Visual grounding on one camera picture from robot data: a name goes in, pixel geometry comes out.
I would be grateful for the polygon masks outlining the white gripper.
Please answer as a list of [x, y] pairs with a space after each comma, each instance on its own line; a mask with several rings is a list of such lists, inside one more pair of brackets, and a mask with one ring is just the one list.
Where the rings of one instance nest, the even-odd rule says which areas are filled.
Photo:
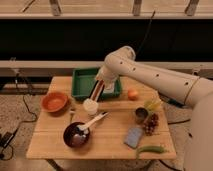
[[115, 82], [118, 79], [119, 75], [113, 73], [109, 68], [106, 66], [102, 66], [97, 75], [97, 80], [102, 80], [104, 82], [104, 92], [105, 93], [113, 93], [115, 90]]

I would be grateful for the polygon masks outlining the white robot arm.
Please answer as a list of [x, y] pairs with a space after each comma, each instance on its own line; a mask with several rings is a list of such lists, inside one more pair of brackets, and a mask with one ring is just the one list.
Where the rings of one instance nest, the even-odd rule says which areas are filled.
[[137, 63], [135, 51], [123, 46], [109, 53], [97, 74], [106, 84], [119, 75], [135, 79], [193, 109], [184, 171], [213, 171], [213, 81]]

